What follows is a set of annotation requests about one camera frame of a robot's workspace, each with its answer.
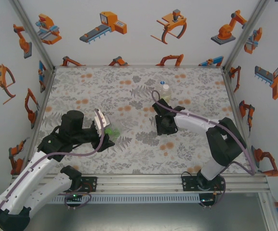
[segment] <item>green object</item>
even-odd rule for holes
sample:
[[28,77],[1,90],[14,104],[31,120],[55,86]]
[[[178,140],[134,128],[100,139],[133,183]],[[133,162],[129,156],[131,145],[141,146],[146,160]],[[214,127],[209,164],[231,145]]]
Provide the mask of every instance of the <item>green object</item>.
[[114,136],[120,136],[120,132],[119,132],[119,130],[117,130],[117,129],[114,129],[114,131],[113,131],[113,135]]
[[106,128],[105,134],[108,134],[110,136],[110,140],[116,141],[120,136],[120,131],[117,128],[114,130],[112,128]]
[[105,134],[112,135],[113,131],[110,128],[105,129]]

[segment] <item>plastic bottle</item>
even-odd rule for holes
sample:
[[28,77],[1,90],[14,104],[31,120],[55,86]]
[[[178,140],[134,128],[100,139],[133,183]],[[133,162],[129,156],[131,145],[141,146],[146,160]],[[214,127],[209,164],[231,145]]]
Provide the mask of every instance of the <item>plastic bottle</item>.
[[162,85],[162,91],[160,93],[160,98],[164,99],[165,102],[169,103],[171,100],[172,90],[168,84]]
[[159,84],[155,87],[155,90],[159,92],[159,94],[161,95],[162,91],[163,91],[163,85],[165,84],[164,81],[160,81]]

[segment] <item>floral tablecloth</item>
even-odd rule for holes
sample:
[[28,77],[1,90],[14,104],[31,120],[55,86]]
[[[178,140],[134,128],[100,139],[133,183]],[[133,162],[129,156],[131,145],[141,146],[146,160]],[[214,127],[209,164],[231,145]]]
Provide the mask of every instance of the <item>floral tablecloth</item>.
[[[211,158],[206,137],[180,129],[157,136],[151,91],[161,80],[172,89],[170,106],[185,107],[212,119],[234,120],[220,69],[80,67],[58,68],[37,138],[37,146],[69,110],[85,115],[83,128],[91,125],[99,108],[121,134],[115,146],[89,157],[65,156],[50,173],[71,165],[85,174],[175,174],[198,172]],[[88,153],[90,144],[73,152]],[[241,154],[237,161],[246,165]],[[231,166],[228,173],[242,173]]]

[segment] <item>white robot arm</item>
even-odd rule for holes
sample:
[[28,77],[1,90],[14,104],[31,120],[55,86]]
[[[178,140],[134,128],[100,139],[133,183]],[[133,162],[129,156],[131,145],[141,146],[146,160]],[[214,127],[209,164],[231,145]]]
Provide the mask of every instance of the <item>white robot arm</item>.
[[[163,99],[160,99],[158,103],[172,109]],[[155,119],[158,135],[174,134],[178,131],[178,128],[185,128],[207,137],[212,158],[197,174],[196,183],[200,190],[209,190],[214,185],[214,179],[242,152],[234,139],[215,124],[221,124],[229,129],[246,148],[246,143],[233,121],[227,117],[222,120],[205,118],[205,122],[202,119],[188,116],[187,114],[193,115],[193,113],[180,106],[173,110],[181,113],[168,111],[157,103],[153,104],[153,108],[157,113]]]
[[[30,219],[52,198],[64,191],[76,191],[82,185],[81,173],[71,166],[62,168],[60,173],[49,183],[37,189],[40,181],[55,167],[64,155],[48,155],[56,152],[69,153],[73,148],[91,143],[98,148],[100,143],[100,123],[107,126],[109,120],[98,110],[95,118],[97,128],[92,123],[90,128],[82,129],[84,114],[80,111],[69,111],[62,116],[62,123],[46,136],[38,146],[31,161],[17,179],[0,195],[0,228],[4,231],[23,231]],[[113,146],[109,135],[98,152]]]

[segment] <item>white wall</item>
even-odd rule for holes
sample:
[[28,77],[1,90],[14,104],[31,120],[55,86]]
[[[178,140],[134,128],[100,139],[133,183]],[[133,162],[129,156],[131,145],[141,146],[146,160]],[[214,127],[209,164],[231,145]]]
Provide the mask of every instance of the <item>white wall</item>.
[[[38,65],[40,56],[35,47],[32,48],[32,56],[24,59],[23,50],[19,46],[19,37],[13,31],[13,24],[21,26],[21,22],[13,11],[8,1],[0,0],[0,64],[4,64],[12,72],[16,83],[8,89],[16,96],[3,105],[8,96],[0,88],[0,193],[10,184],[11,163],[8,159],[8,149],[15,147],[26,137],[31,137],[34,130],[30,128],[30,121],[24,108],[24,100],[27,88],[30,88],[40,106],[44,99],[44,92],[40,93],[38,77]],[[26,32],[22,32],[25,39],[30,42]],[[6,75],[9,84],[11,79]],[[30,109],[36,110],[35,104],[30,100]],[[28,150],[31,139],[25,145],[24,150],[17,156],[23,158]]]
[[[211,37],[231,20],[231,13],[241,10],[248,20],[257,0],[24,0],[21,1],[32,23],[43,13],[60,27],[62,40],[53,45],[44,44],[55,65],[62,64],[62,58],[70,58],[82,64],[108,65],[113,58],[121,56],[128,64],[156,65],[167,55],[184,54],[182,64],[198,65],[209,58],[223,55],[226,58],[236,40],[218,45]],[[161,37],[163,26],[156,22],[163,16],[179,9],[187,18],[187,29],[180,39],[167,35],[167,45],[152,38]],[[79,38],[101,24],[99,13],[111,11],[127,24],[128,33],[112,32],[102,35],[90,44]],[[238,38],[242,28],[236,24],[233,35]]]
[[[250,141],[255,148],[270,152],[278,167],[278,99],[272,99],[269,84],[254,76],[256,65],[271,73],[278,67],[278,2],[269,3],[255,29],[259,27],[263,29],[259,46],[253,54],[242,50],[234,62],[234,67],[241,66],[240,88],[235,96],[238,103],[245,100],[245,103],[255,107]],[[236,78],[232,81],[233,88],[235,85]],[[270,170],[271,165],[265,160],[261,163],[260,169]],[[269,177],[268,183],[278,201],[278,177]]]

